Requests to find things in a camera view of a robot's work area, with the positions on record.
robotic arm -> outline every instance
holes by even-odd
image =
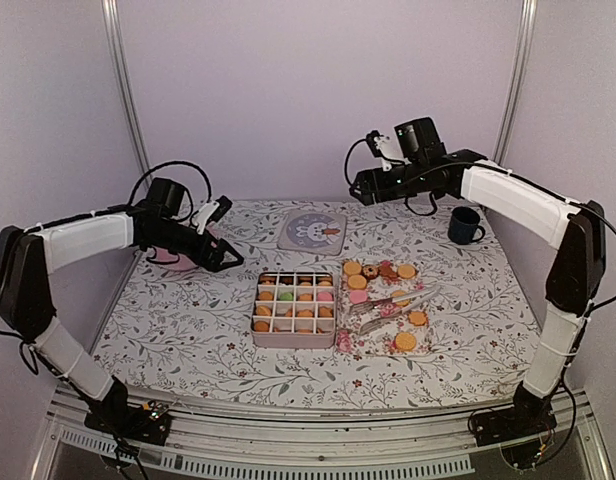
[[[183,254],[211,272],[241,265],[243,257],[206,230],[207,223],[219,221],[231,208],[230,200],[221,197],[206,203],[186,226],[173,219],[184,191],[176,182],[156,178],[135,206],[110,207],[27,231],[11,226],[0,234],[0,316],[17,332],[9,334],[77,391],[90,408],[88,427],[116,438],[163,445],[170,418],[159,404],[128,405],[125,385],[99,367],[56,317],[48,275],[98,253],[130,246]]]
[[[546,319],[533,362],[509,411],[471,418],[479,445],[532,435],[555,427],[550,399],[572,362],[588,321],[588,309],[606,268],[602,207],[553,194],[470,150],[447,154],[430,118],[395,127],[403,158],[384,154],[387,138],[366,137],[382,168],[364,170],[350,194],[365,205],[430,192],[479,203],[533,231],[557,249],[546,281]]]

pastry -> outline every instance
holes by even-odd
[[[399,278],[397,272],[392,269],[392,264],[390,262],[381,262],[381,265],[379,265],[379,275],[389,280],[396,280]]]
[[[282,302],[292,302],[295,299],[292,292],[284,292],[279,294],[279,300]]]
[[[259,305],[255,309],[255,315],[258,315],[260,317],[271,317],[272,310],[270,309],[270,307],[267,307],[265,305]]]
[[[374,280],[379,276],[379,268],[376,265],[367,265],[361,270],[361,274],[368,280]]]
[[[274,300],[275,296],[272,292],[261,292],[257,300]]]
[[[413,278],[415,275],[417,275],[417,269],[415,267],[413,267],[412,265],[399,265],[399,268],[397,268],[397,275],[399,275],[401,278],[408,280],[410,278]]]
[[[317,294],[318,302],[332,302],[333,300],[334,299],[333,299],[332,293],[330,292],[319,292]]]
[[[364,303],[368,300],[368,294],[365,290],[353,290],[349,294],[350,302],[353,305],[357,305],[358,303]]]
[[[348,278],[348,286],[351,290],[363,290],[368,285],[368,280],[362,275],[352,275]]]
[[[401,297],[402,295],[405,295],[405,294],[406,294],[406,292],[404,292],[403,290],[396,290],[396,291],[392,292],[390,294],[390,296],[392,298],[395,298],[395,297]],[[400,307],[405,307],[409,303],[410,303],[410,300],[404,300],[403,302],[397,302],[397,305],[399,305]]]
[[[344,263],[344,273],[349,277],[359,275],[361,273],[361,265],[357,262],[346,262]]]
[[[411,352],[417,346],[417,339],[412,333],[400,332],[395,337],[395,347],[400,352]]]
[[[327,317],[327,318],[332,318],[334,316],[332,308],[329,308],[329,307],[319,307],[317,314],[320,317]]]
[[[268,322],[255,322],[255,324],[252,326],[252,329],[255,332],[267,332],[270,328],[270,325],[268,325]]]
[[[425,327],[428,325],[428,315],[426,315],[426,312],[410,312],[408,321],[415,327]]]

metal tongs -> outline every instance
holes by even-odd
[[[437,286],[435,286],[433,288],[430,288],[430,289],[419,290],[418,292],[413,292],[413,293],[409,293],[407,295],[402,295],[401,297],[391,298],[391,300],[394,300],[394,302],[384,301],[386,299],[375,300],[374,302],[364,302],[364,303],[369,304],[366,307],[366,309],[364,310],[365,312],[368,312],[368,311],[372,310],[373,308],[376,308],[375,305],[385,305],[387,303],[403,302],[404,300],[409,300],[409,299],[411,299],[413,297],[416,297],[417,295],[422,295],[420,298],[410,302],[405,307],[398,308],[398,309],[394,310],[389,315],[386,315],[386,316],[383,316],[383,317],[378,317],[378,318],[373,318],[372,320],[367,321],[359,329],[359,336],[361,337],[361,336],[364,336],[364,335],[368,335],[369,333],[372,333],[375,330],[378,330],[379,328],[383,327],[386,323],[389,323],[390,321],[392,321],[395,318],[403,315],[404,313],[409,312],[413,308],[418,307],[422,303],[427,302],[428,300],[436,297],[437,294],[439,293],[439,290],[440,290],[440,288],[437,285]]]

ventilation grille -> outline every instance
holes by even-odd
[[[64,427],[62,441],[99,455],[115,457],[115,442],[98,434]],[[132,462],[130,457],[121,457]],[[475,471],[468,455],[392,466],[330,468],[235,464],[165,452],[156,458],[159,458],[157,463],[144,460],[142,456],[146,466],[212,480],[410,480],[457,477]]]

bunny placemat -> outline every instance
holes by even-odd
[[[339,255],[344,244],[346,217],[338,213],[291,210],[277,246],[282,250]]]

